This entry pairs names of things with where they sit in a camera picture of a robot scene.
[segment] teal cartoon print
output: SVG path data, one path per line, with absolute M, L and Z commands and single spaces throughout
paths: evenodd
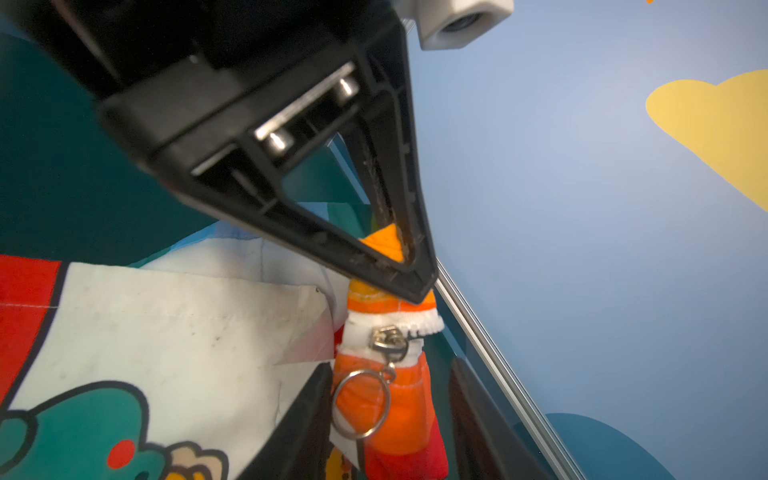
M 2 480 L 226 480 L 227 457 L 192 442 L 146 442 L 135 386 L 96 382 L 29 411 L 0 412 Z

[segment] red fabric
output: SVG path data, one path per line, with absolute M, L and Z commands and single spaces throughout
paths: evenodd
M 448 477 L 448 456 L 437 419 L 429 443 L 410 455 L 385 455 L 366 445 L 366 476 L 370 480 L 426 480 Z
M 339 327 L 337 331 L 333 333 L 333 358 L 336 358 L 336 355 L 339 355 L 339 345 L 341 345 L 341 340 L 344 337 L 344 324 Z
M 0 403 L 35 344 L 60 265 L 0 255 Z

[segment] metal keyring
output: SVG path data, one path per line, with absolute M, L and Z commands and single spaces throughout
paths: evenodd
M 349 381 L 356 376 L 361 375 L 368 375 L 376 378 L 379 380 L 379 383 L 382 384 L 382 389 L 384 390 L 384 413 L 382 413 L 382 416 L 379 418 L 379 420 L 374 424 L 373 427 L 371 427 L 368 431 L 363 433 L 355 432 L 354 430 L 349 431 L 345 430 L 339 425 L 339 423 L 336 421 L 336 410 L 338 409 L 336 407 L 336 400 L 339 398 L 339 394 L 341 393 L 341 389 L 344 388 L 344 385 L 349 383 Z M 331 423 L 333 423 L 333 426 L 336 427 L 336 430 L 341 434 L 342 437 L 350 439 L 350 440 L 361 440 L 365 439 L 367 437 L 370 437 L 374 433 L 378 432 L 382 425 L 384 425 L 384 422 L 386 421 L 386 418 L 389 416 L 389 407 L 392 403 L 392 395 L 389 393 L 389 384 L 394 381 L 387 381 L 387 379 L 384 378 L 384 375 L 380 372 L 376 372 L 374 370 L 369 369 L 361 369 L 361 370 L 355 370 L 353 372 L 350 372 L 345 376 L 341 382 L 339 382 L 339 385 L 336 387 L 336 391 L 333 392 L 333 399 L 331 400 Z

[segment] metal clasp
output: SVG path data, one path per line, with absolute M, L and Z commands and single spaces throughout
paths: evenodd
M 408 355 L 408 339 L 394 325 L 373 330 L 371 332 L 369 346 L 371 349 L 384 355 L 386 366 L 384 366 L 380 372 L 371 369 L 360 369 L 347 373 L 346 376 L 341 379 L 341 382 L 339 382 L 336 391 L 333 392 L 333 398 L 331 399 L 331 422 L 342 437 L 351 440 L 360 440 L 370 437 L 384 426 L 384 422 L 389 416 L 389 408 L 392 405 L 392 394 L 389 391 L 389 384 L 394 382 L 397 378 L 395 363 L 401 362 L 406 355 Z M 376 421 L 373 427 L 363 433 L 358 433 L 353 430 L 345 430 L 339 425 L 339 422 L 336 421 L 336 400 L 339 399 L 339 393 L 342 388 L 356 376 L 371 376 L 381 383 L 382 389 L 384 390 L 384 412 L 382 412 L 381 417 Z

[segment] white fringe trim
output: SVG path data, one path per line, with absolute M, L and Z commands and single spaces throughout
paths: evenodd
M 347 323 L 367 326 L 370 329 L 394 325 L 406 336 L 427 336 L 445 328 L 437 309 L 422 312 L 360 313 L 349 311 Z
M 385 363 L 384 355 L 369 347 L 371 331 L 383 326 L 396 326 L 406 336 L 427 336 L 442 331 L 445 324 L 437 309 L 423 312 L 360 313 L 349 311 L 344 326 L 344 336 L 339 353 Z M 408 354 L 396 365 L 408 368 L 419 362 L 424 339 L 413 339 L 408 343 Z

